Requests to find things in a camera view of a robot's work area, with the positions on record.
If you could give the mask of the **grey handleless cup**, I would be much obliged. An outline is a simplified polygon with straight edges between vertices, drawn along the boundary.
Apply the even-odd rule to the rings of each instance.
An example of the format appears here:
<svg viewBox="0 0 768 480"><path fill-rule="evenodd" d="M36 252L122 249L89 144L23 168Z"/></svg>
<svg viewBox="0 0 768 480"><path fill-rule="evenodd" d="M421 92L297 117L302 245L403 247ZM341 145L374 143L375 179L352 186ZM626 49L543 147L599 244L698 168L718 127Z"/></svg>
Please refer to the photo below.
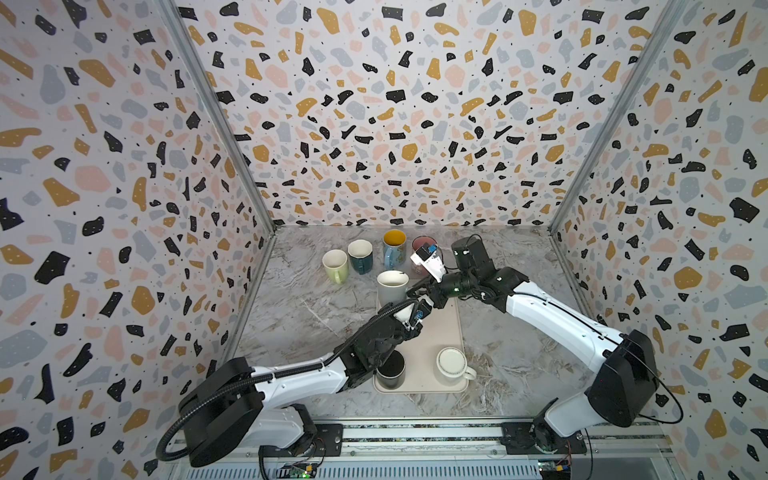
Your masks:
<svg viewBox="0 0 768 480"><path fill-rule="evenodd" d="M406 299L409 276L398 270L388 270L377 276L377 300L380 307Z"/></svg>

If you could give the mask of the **light blue yellow-inside mug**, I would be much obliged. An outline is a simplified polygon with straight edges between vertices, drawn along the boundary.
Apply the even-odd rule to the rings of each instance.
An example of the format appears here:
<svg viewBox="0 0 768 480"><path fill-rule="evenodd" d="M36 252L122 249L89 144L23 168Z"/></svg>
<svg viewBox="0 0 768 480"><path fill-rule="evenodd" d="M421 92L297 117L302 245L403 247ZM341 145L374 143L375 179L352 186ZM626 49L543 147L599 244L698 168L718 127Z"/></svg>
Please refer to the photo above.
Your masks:
<svg viewBox="0 0 768 480"><path fill-rule="evenodd" d="M398 269L406 259L406 234L397 229L387 231L383 238L383 264L386 270Z"/></svg>

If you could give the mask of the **dark green mug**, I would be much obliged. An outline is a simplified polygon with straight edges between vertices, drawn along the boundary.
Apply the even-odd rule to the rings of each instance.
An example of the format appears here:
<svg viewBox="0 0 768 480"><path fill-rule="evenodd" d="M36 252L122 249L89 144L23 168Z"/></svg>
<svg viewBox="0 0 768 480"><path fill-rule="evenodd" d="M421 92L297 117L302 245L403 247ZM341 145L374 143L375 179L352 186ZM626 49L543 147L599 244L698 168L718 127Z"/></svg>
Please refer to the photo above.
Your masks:
<svg viewBox="0 0 768 480"><path fill-rule="evenodd" d="M373 245L364 239L357 239L352 241L347 248L350 264L353 270L360 274L366 275L373 269Z"/></svg>

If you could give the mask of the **white cream mug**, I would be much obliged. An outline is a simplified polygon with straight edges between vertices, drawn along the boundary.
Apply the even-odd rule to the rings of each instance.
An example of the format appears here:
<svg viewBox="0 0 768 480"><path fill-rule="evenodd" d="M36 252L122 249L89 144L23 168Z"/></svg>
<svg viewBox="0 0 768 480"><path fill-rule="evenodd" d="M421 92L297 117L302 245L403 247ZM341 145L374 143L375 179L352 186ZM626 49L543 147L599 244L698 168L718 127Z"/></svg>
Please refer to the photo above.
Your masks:
<svg viewBox="0 0 768 480"><path fill-rule="evenodd" d="M446 386L460 385L477 378L477 372L469 366L465 354L456 347L445 347L439 351L435 360L435 375Z"/></svg>

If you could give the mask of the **light green mug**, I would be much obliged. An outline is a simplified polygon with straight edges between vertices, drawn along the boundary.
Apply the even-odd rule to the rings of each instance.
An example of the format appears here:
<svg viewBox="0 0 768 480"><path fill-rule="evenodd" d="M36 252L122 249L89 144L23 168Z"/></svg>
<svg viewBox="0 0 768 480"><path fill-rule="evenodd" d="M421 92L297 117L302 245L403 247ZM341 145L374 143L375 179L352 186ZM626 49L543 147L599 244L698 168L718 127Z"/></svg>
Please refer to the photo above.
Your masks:
<svg viewBox="0 0 768 480"><path fill-rule="evenodd" d="M340 249L326 252L322 257L322 265L328 278L337 285L343 285L349 276L348 255Z"/></svg>

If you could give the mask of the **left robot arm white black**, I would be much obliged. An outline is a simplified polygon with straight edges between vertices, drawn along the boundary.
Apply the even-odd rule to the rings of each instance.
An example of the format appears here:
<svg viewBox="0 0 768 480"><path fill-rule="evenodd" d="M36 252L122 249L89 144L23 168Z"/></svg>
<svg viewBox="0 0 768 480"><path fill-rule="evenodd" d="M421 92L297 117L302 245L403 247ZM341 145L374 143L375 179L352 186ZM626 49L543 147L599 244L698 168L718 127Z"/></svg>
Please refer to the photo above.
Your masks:
<svg viewBox="0 0 768 480"><path fill-rule="evenodd" d="M161 461L188 458L210 465L250 433L260 444L297 451L316 433L301 400L352 390L371 379L403 342L420 335L427 309L412 301L381 308L331 353L278 367L252 367L232 358L179 403L179 418L156 449Z"/></svg>

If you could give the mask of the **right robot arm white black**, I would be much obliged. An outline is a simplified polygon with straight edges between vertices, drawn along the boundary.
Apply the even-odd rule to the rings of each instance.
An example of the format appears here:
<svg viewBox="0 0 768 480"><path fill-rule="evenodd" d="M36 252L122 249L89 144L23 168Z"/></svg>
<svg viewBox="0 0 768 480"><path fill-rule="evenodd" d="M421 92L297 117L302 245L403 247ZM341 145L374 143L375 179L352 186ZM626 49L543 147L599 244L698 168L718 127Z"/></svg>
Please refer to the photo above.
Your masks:
<svg viewBox="0 0 768 480"><path fill-rule="evenodd" d="M408 291L442 308L451 298L473 298L534 326L574 354L595 377L590 386L549 402L525 433L511 441L517 448L555 453L572 435L608 423L627 428L640 416L660 385L650 339L594 321L547 294L511 267L498 268L481 237L472 235L451 246L456 266L448 270L434 245L422 246L411 260L427 277Z"/></svg>

